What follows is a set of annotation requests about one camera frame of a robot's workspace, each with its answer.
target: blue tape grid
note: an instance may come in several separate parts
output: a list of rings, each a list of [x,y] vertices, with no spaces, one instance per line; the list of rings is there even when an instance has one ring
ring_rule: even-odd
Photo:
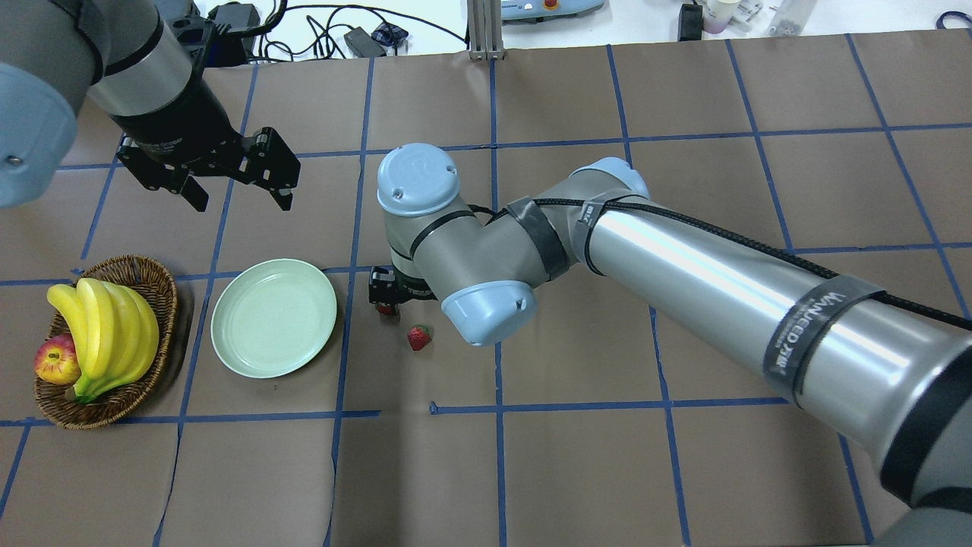
[[[946,270],[947,276],[949,278],[950,284],[955,292],[955,297],[958,300],[962,312],[966,317],[969,317],[969,309],[966,305],[964,297],[958,286],[957,280],[955,278],[954,271],[951,264],[949,263],[948,257],[946,256],[945,249],[958,249],[958,248],[972,248],[972,242],[943,242],[941,241],[934,229],[931,219],[923,205],[920,197],[920,193],[911,177],[911,174],[906,166],[900,151],[898,150],[897,144],[894,140],[894,134],[898,131],[916,131],[916,130],[941,130],[941,129],[955,129],[955,128],[972,128],[972,124],[938,124],[938,125],[890,125],[881,109],[881,105],[877,99],[874,89],[871,85],[870,79],[867,75],[863,62],[857,52],[855,43],[850,35],[847,35],[848,45],[850,47],[851,55],[853,56],[854,62],[860,72],[860,76],[864,81],[865,87],[874,105],[874,108],[878,114],[881,125],[879,127],[868,127],[868,128],[832,128],[832,129],[808,129],[808,130],[780,130],[780,131],[761,131],[756,124],[755,117],[752,112],[751,105],[749,103],[749,98],[746,93],[746,84],[743,79],[742,72],[740,70],[739,64],[736,60],[735,52],[733,51],[732,44],[728,41],[725,42],[726,51],[729,55],[730,61],[733,66],[733,71],[735,73],[737,83],[740,88],[740,92],[743,97],[744,106],[746,108],[746,115],[749,119],[751,131],[738,131],[738,132],[723,132],[723,133],[693,133],[693,134],[679,134],[679,135],[638,135],[631,136],[628,134],[628,128],[626,123],[625,111],[624,111],[624,101],[621,92],[621,87],[618,82],[617,68],[614,63],[613,50],[611,46],[606,47],[607,59],[611,72],[611,79],[614,85],[615,98],[617,101],[618,117],[621,125],[621,137],[619,138],[600,138],[600,139],[575,139],[575,140],[552,140],[552,141],[536,141],[536,142],[499,142],[498,132],[497,132],[497,93],[496,93],[496,62],[494,60],[490,61],[490,112],[491,112],[491,139],[489,143],[480,145],[460,145],[460,146],[446,146],[443,147],[446,151],[459,151],[459,150],[490,150],[491,151],[491,168],[492,168],[492,205],[494,209],[499,207],[499,190],[498,190],[498,150],[504,148],[532,148],[532,147],[546,147],[546,146],[582,146],[588,144],[622,144],[625,149],[626,159],[631,161],[631,148],[630,143],[632,142],[653,142],[653,141],[670,141],[670,140],[701,140],[701,139],[714,139],[714,138],[753,138],[757,151],[759,153],[760,162],[762,163],[764,174],[767,179],[768,190],[773,198],[774,207],[777,211],[778,220],[781,225],[781,230],[783,233],[783,238],[786,244],[786,248],[789,251],[795,252],[797,254],[823,254],[823,253],[843,253],[843,252],[871,252],[871,251],[901,251],[901,250],[935,250]],[[371,87],[373,80],[373,69],[374,61],[373,59],[368,65],[367,83],[365,90],[365,107],[364,107],[364,119],[363,119],[363,130],[362,130],[362,144],[359,150],[348,150],[348,151],[331,151],[331,152],[318,152],[318,153],[303,153],[297,154],[300,158],[315,158],[315,157],[340,157],[340,156],[358,156],[360,160],[360,174],[358,180],[358,195],[356,203],[355,212],[355,228],[354,228],[354,240],[352,244],[351,260],[349,267],[338,267],[338,268],[328,268],[323,271],[326,273],[335,274],[349,274],[348,281],[348,297],[345,303],[347,313],[345,315],[345,325],[344,334],[342,339],[342,349],[341,349],[341,365],[340,365],[340,375],[338,380],[338,395],[336,402],[336,410],[333,412],[308,412],[308,413],[280,413],[280,414],[251,414],[251,415],[219,415],[219,416],[189,416],[187,415],[187,409],[189,404],[189,397],[191,394],[191,384],[192,377],[194,375],[194,368],[196,360],[199,353],[199,347],[201,343],[201,337],[204,336],[205,328],[205,318],[207,316],[207,311],[209,308],[209,301],[212,296],[213,283],[215,279],[219,278],[229,278],[234,277],[239,274],[239,272],[218,272],[217,263],[220,254],[220,248],[222,245],[223,233],[226,227],[226,217],[229,211],[229,203],[232,197],[232,181],[229,181],[226,186],[226,195],[223,203],[223,211],[220,220],[220,226],[217,233],[217,238],[214,243],[213,257],[210,265],[209,273],[199,273],[199,274],[189,274],[181,275],[178,277],[180,281],[187,280],[206,280],[206,293],[203,298],[202,303],[202,315],[199,320],[199,324],[196,329],[196,338],[192,347],[192,354],[190,359],[190,367],[187,373],[187,382],[185,391],[183,394],[183,401],[180,408],[179,416],[172,417],[131,417],[123,419],[120,423],[176,423],[178,425],[178,435],[177,435],[177,456],[176,456],[176,467],[178,466],[178,450],[179,444],[181,443],[183,425],[187,422],[227,422],[227,421],[254,421],[254,420],[278,420],[278,419],[333,419],[334,420],[334,434],[331,444],[331,458],[334,466],[334,476],[336,481],[337,475],[337,463],[339,454],[339,442],[340,442],[340,430],[341,423],[345,418],[374,418],[378,416],[378,411],[344,411],[343,410],[343,395],[344,395],[344,385],[346,381],[346,367],[347,367],[347,352],[350,342],[350,331],[351,331],[351,309],[354,299],[354,288],[355,288],[355,274],[361,272],[367,272],[369,270],[368,266],[359,266],[357,264],[357,253],[359,245],[359,235],[361,227],[361,208],[363,203],[363,190],[364,190],[364,177],[365,177],[365,160],[368,156],[380,156],[390,152],[388,149],[368,149],[367,148],[367,126],[369,118],[369,107],[371,100]],[[244,110],[244,117],[241,124],[241,130],[245,130],[247,120],[249,117],[250,106],[253,101],[253,95],[256,88],[256,82],[258,78],[259,69],[255,66],[253,71],[253,76],[251,78],[250,89],[247,96],[246,108]],[[813,247],[813,248],[794,248],[792,241],[789,236],[789,230],[786,226],[785,216],[780,205],[780,200],[776,192],[776,187],[773,180],[773,174],[769,166],[769,162],[766,158],[765,151],[762,146],[762,137],[765,136],[784,136],[784,135],[812,135],[812,134],[842,134],[842,133],[867,133],[867,132],[883,132],[886,135],[888,145],[891,147],[892,153],[898,166],[902,172],[906,184],[908,185],[909,191],[915,201],[916,207],[918,208],[921,218],[927,228],[929,235],[931,236],[932,243],[916,243],[916,244],[904,244],[904,245],[877,245],[870,247]],[[104,208],[105,200],[107,199],[112,179],[114,178],[114,173],[120,164],[114,158],[108,164],[80,164],[80,165],[64,165],[60,170],[79,170],[79,169],[108,169],[108,174],[105,183],[102,187],[101,195],[99,197],[98,205],[95,209],[90,228],[88,230],[86,242],[84,249],[82,251],[82,260],[87,257],[90,251],[91,244],[97,229],[98,221],[101,216],[101,211]],[[49,278],[49,279],[9,279],[0,280],[0,287],[4,286],[31,286],[31,285],[49,285],[58,282],[68,281],[66,278]],[[651,316],[652,334],[656,334],[656,312],[654,309],[649,310]],[[670,455],[672,459],[673,467],[673,481],[676,489],[676,498],[679,513],[679,522],[681,525],[682,541],[685,545],[691,545],[691,536],[688,526],[687,511],[685,509],[684,503],[684,492],[682,491],[680,469],[677,459],[677,437],[675,431],[675,424],[672,418],[672,410],[675,408],[693,408],[693,407],[722,407],[722,406],[751,406],[751,405],[782,405],[786,404],[783,399],[780,398],[743,398],[743,399],[705,399],[705,400],[672,400],[668,394],[668,386],[665,381],[664,367],[662,362],[661,348],[658,346],[657,337],[655,337],[655,356],[656,363],[658,367],[659,381],[662,386],[662,400],[660,401],[621,401],[621,402],[590,402],[590,403],[564,403],[564,404],[527,404],[527,405],[505,405],[503,403],[503,349],[502,345],[497,345],[495,348],[495,359],[496,359],[496,405],[493,406],[470,406],[470,407],[439,407],[433,402],[430,405],[430,412],[433,415],[438,414],[483,414],[483,413],[495,413],[497,415],[497,475],[498,475],[498,492],[499,492],[499,537],[500,545],[504,547],[506,544],[506,521],[505,521],[505,470],[504,470],[504,445],[503,445],[503,414],[504,413],[524,413],[524,412],[563,412],[563,411],[597,411],[597,410],[619,410],[619,409],[661,409],[666,412],[666,426],[669,436],[669,447]],[[12,465],[11,471],[7,477],[7,481],[4,486],[2,497],[0,497],[0,518],[3,516],[4,509],[8,498],[10,496],[10,491],[13,486],[14,480],[17,475],[17,469],[19,467],[20,460],[23,455],[26,442],[28,440],[29,432],[33,427],[38,426],[48,426],[51,425],[48,421],[44,419],[23,419],[23,420],[0,420],[0,427],[20,427],[22,428],[22,433],[20,436],[20,441],[17,446],[17,452],[15,454],[14,464]],[[851,459],[850,449],[847,444],[847,440],[843,436],[839,436],[840,446],[844,454],[845,462],[848,467],[848,476],[851,485],[851,490],[853,492],[854,500],[857,505],[857,510],[859,513],[861,527],[864,532],[865,539],[868,543],[874,540],[873,533],[870,528],[870,523],[867,516],[867,509],[864,504],[863,496],[861,494],[860,486],[857,482],[856,473],[853,467],[853,461]],[[173,483],[175,478],[176,469],[173,469]],[[154,540],[154,545],[158,545],[161,531],[164,525],[164,513],[159,522],[158,530],[156,532],[156,537]],[[327,547],[330,545],[330,527],[328,536],[325,538],[324,545]]]

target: bunch of bananas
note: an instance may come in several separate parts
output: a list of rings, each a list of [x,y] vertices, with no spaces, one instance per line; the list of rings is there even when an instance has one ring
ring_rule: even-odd
[[[65,284],[48,289],[48,302],[74,337],[81,367],[75,401],[87,404],[113,387],[137,381],[156,359],[156,315],[131,288],[82,277],[77,289]]]

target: red apple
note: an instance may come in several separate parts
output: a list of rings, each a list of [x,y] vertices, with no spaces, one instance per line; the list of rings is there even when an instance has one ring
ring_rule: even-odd
[[[81,377],[78,353],[70,334],[59,334],[41,345],[34,356],[34,372],[50,383],[74,383]]]

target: wicker basket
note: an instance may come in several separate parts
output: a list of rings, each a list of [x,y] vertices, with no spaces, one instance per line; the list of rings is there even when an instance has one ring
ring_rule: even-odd
[[[143,256],[125,255],[89,268],[81,277],[93,277],[118,285],[127,285],[142,295],[156,313],[159,337],[158,353],[152,366],[141,379],[102,393],[87,405],[64,397],[68,386],[34,380],[34,400],[44,416],[66,429],[93,429],[127,415],[156,386],[168,360],[169,344],[176,321],[176,283],[172,274],[159,262]],[[54,315],[48,340],[69,332],[60,313]]]

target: black cable cord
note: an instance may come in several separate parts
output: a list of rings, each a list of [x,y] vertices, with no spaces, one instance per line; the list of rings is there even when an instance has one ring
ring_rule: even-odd
[[[276,12],[277,12],[277,0],[273,0],[273,7],[270,9],[270,16],[267,16],[266,17],[266,21],[264,23],[269,22],[270,21],[270,17],[272,17],[272,15],[275,14]],[[264,40],[266,40],[266,33],[265,32],[260,35],[260,41],[257,42],[257,53],[258,54],[262,54],[263,53],[263,41]],[[276,60],[276,59],[271,59],[270,57],[264,57],[264,58],[248,58],[247,60]]]
[[[963,12],[945,12],[944,14],[938,17],[937,21],[935,21],[935,28],[941,28],[941,29],[948,28],[947,26],[945,26],[945,19],[947,18],[961,19],[965,21],[965,24],[968,25],[966,28],[972,28],[972,18],[969,17],[968,14],[965,14]]]
[[[284,52],[285,54],[289,55],[290,56],[290,62],[294,62],[294,50],[292,50],[291,47],[288,46],[287,44],[285,44],[283,42],[280,42],[280,41],[277,41],[277,40],[273,40],[273,41],[267,42],[266,45],[263,46],[263,56],[264,57],[270,57],[270,47],[271,46],[274,47],[274,48],[276,48],[276,49],[278,49],[278,50],[280,50],[280,51],[282,51],[282,52]]]
[[[288,46],[287,44],[285,44],[284,42],[281,42],[279,40],[267,42],[266,44],[264,43],[264,39],[265,39],[266,34],[270,30],[272,30],[274,27],[276,27],[278,24],[280,24],[280,20],[283,18],[283,16],[286,14],[286,12],[291,12],[291,11],[295,11],[295,10],[302,10],[302,9],[308,9],[308,8],[333,8],[333,11],[330,13],[330,15],[328,17],[327,23],[326,24],[323,24],[323,25],[321,25],[320,22],[317,21],[316,19],[313,19],[312,17],[307,16],[307,18],[308,18],[308,21],[307,22],[311,26],[312,31],[314,32],[314,36],[315,36],[314,41],[311,42],[311,44],[309,46],[307,46],[303,50],[300,50],[299,52],[294,52],[293,49],[290,48],[290,46]],[[381,22],[384,23],[384,24],[386,24],[386,25],[390,25],[390,23],[388,22],[387,19],[385,19],[382,16],[382,14],[388,14],[388,15],[391,15],[391,16],[396,16],[396,17],[401,17],[401,18],[407,18],[407,19],[415,20],[415,21],[421,22],[423,24],[426,24],[428,26],[431,26],[432,28],[436,28],[438,30],[441,30],[442,32],[445,32],[446,34],[449,34],[450,36],[452,36],[452,37],[456,38],[457,40],[463,42],[463,44],[465,44],[467,46],[469,45],[469,30],[468,29],[467,29],[467,37],[466,38],[463,38],[459,34],[456,34],[455,32],[449,30],[448,28],[445,28],[445,27],[443,27],[441,25],[435,24],[435,23],[433,23],[431,21],[428,21],[426,19],[417,18],[415,16],[410,16],[408,14],[403,14],[403,13],[396,12],[396,11],[393,11],[393,10],[386,10],[385,8],[372,8],[370,6],[363,6],[363,5],[360,5],[360,4],[343,4],[343,5],[342,4],[307,4],[307,5],[303,5],[303,6],[291,6],[291,7],[288,7],[287,6],[287,2],[285,0],[281,0],[280,9],[277,9],[276,8],[276,0],[274,0],[274,13],[270,17],[267,18],[266,22],[264,24],[260,25],[260,26],[256,26],[256,27],[253,27],[253,28],[247,30],[245,34],[244,33],[239,33],[239,35],[240,36],[246,36],[246,37],[248,37],[248,36],[257,36],[257,35],[260,36],[260,42],[258,44],[258,49],[257,49],[257,51],[260,53],[260,55],[251,55],[249,57],[250,60],[270,60],[270,61],[276,61],[276,62],[285,62],[285,61],[287,61],[286,59],[277,59],[277,58],[270,57],[270,55],[269,55],[269,48],[271,47],[271,45],[272,45],[272,47],[275,47],[278,50],[281,50],[281,51],[285,52],[290,57],[290,61],[295,60],[295,57],[300,56],[300,55],[304,55],[304,54],[306,54],[309,51],[313,51],[313,54],[314,54],[315,58],[329,59],[329,58],[332,58],[335,53],[341,55],[341,57],[343,57],[343,58],[347,58],[347,55],[345,55],[344,52],[338,46],[337,41],[330,35],[330,32],[333,29],[338,28],[338,27],[341,27],[341,26],[346,26],[349,29],[353,29],[354,28],[351,25],[345,24],[345,23],[335,23],[335,24],[332,24],[333,23],[334,16],[338,12],[340,12],[341,10],[365,10],[365,11],[373,14],[374,16],[378,17],[379,19],[381,19]],[[321,45],[321,41],[322,40],[324,40],[324,46],[323,47]],[[394,44],[393,45],[393,51],[394,51],[395,55],[398,55],[399,54],[399,45],[398,44]]]
[[[496,216],[498,214],[496,211],[494,211],[493,209],[491,209],[489,207],[484,207],[482,205],[476,205],[475,203],[470,203],[469,204],[469,210],[472,211],[472,212],[474,212],[474,213],[481,213],[481,214],[489,215],[490,216],[490,222],[493,222],[492,219],[493,218],[496,218]]]
[[[544,198],[544,199],[534,200],[534,203],[536,203],[538,206],[541,206],[541,207],[543,207],[543,206],[558,206],[558,205],[559,206],[581,207],[581,206],[584,205],[584,201],[581,201],[581,200],[564,200],[564,199],[558,199],[558,198]],[[767,245],[766,243],[763,243],[761,241],[757,241],[755,239],[750,239],[749,237],[746,237],[746,236],[737,234],[735,232],[731,232],[731,231],[726,230],[724,228],[719,228],[718,226],[716,226],[714,224],[710,224],[710,223],[708,223],[708,222],[706,222],[704,220],[699,220],[697,218],[694,218],[694,217],[691,217],[691,216],[688,216],[688,215],[685,215],[685,214],[677,213],[677,212],[674,212],[674,211],[671,211],[669,209],[665,209],[665,208],[662,208],[662,207],[657,207],[657,206],[654,206],[654,205],[649,205],[647,203],[626,203],[626,202],[619,202],[619,201],[610,201],[608,203],[605,203],[604,209],[605,210],[611,210],[611,209],[613,209],[613,210],[620,210],[620,211],[642,211],[642,212],[647,212],[647,213],[651,213],[651,214],[656,214],[656,215],[659,215],[659,216],[663,216],[663,217],[666,217],[666,218],[670,218],[672,220],[679,221],[681,223],[687,224],[689,226],[692,226],[692,227],[697,228],[699,230],[702,230],[704,232],[708,232],[708,233],[713,234],[715,236],[719,236],[719,237],[723,237],[725,239],[729,239],[730,241],[733,241],[735,243],[738,243],[738,244],[740,244],[742,246],[745,246],[745,247],[748,247],[750,249],[759,251],[759,252],[761,252],[763,254],[767,254],[767,255],[772,256],[772,257],[774,257],[776,259],[782,260],[782,261],[786,262],[787,264],[790,264],[792,266],[796,266],[797,268],[800,268],[802,270],[805,270],[805,271],[807,271],[807,272],[809,272],[811,274],[817,275],[817,276],[822,277],[824,279],[831,279],[831,278],[836,277],[837,275],[839,275],[839,273],[836,273],[836,272],[834,272],[832,270],[829,270],[829,269],[821,266],[820,264],[811,262],[811,261],[809,261],[809,260],[807,260],[805,258],[801,258],[801,257],[796,256],[796,255],[790,254],[790,253],[788,253],[786,251],[783,251],[781,249],[777,249],[776,247],[773,247],[771,245]],[[496,215],[494,215],[493,218],[491,218],[489,222],[493,222],[495,220],[498,220],[500,218],[503,218],[506,214],[508,214],[508,211],[506,209],[503,209],[500,212],[498,212]],[[958,315],[954,315],[952,313],[948,313],[947,311],[937,310],[935,308],[932,308],[931,306],[926,306],[924,304],[919,304],[917,302],[912,302],[910,300],[906,300],[906,299],[903,299],[901,297],[894,296],[894,295],[889,294],[889,293],[881,293],[881,294],[875,295],[874,296],[874,300],[876,300],[876,301],[878,301],[878,302],[880,302],[882,304],[887,304],[889,306],[894,306],[894,307],[899,308],[899,309],[902,309],[902,310],[906,310],[906,311],[910,311],[910,312],[913,312],[913,313],[917,313],[919,315],[923,315],[925,317],[928,317],[930,319],[934,319],[936,321],[941,321],[943,323],[952,325],[954,327],[958,327],[958,328],[961,328],[961,329],[964,329],[964,330],[972,330],[972,321],[970,321],[970,320],[968,320],[968,319],[966,319],[964,317],[959,317]]]
[[[360,4],[344,4],[344,5],[339,5],[339,4],[305,4],[303,6],[292,6],[290,8],[287,8],[286,11],[292,12],[292,11],[295,11],[295,10],[303,10],[303,9],[308,9],[308,8],[334,8],[335,11],[338,11],[340,9],[358,9],[358,10],[367,10],[367,11],[379,12],[379,13],[382,13],[382,14],[388,14],[390,16],[397,16],[397,17],[400,17],[400,18],[407,18],[407,19],[411,19],[411,20],[415,20],[415,21],[421,22],[421,23],[426,24],[426,25],[428,25],[428,26],[430,26],[432,28],[437,28],[438,30],[441,30],[442,32],[445,32],[449,36],[452,36],[453,38],[455,38],[455,39],[463,42],[464,44],[466,44],[466,45],[469,44],[469,40],[463,38],[459,34],[456,34],[455,32],[449,30],[448,28],[445,28],[444,26],[435,24],[435,23],[433,23],[433,22],[431,22],[429,20],[423,19],[423,18],[417,18],[415,16],[410,16],[408,14],[403,14],[403,13],[395,12],[395,11],[392,11],[392,10],[386,10],[385,8],[372,8],[372,7],[369,7],[369,6],[362,6]]]

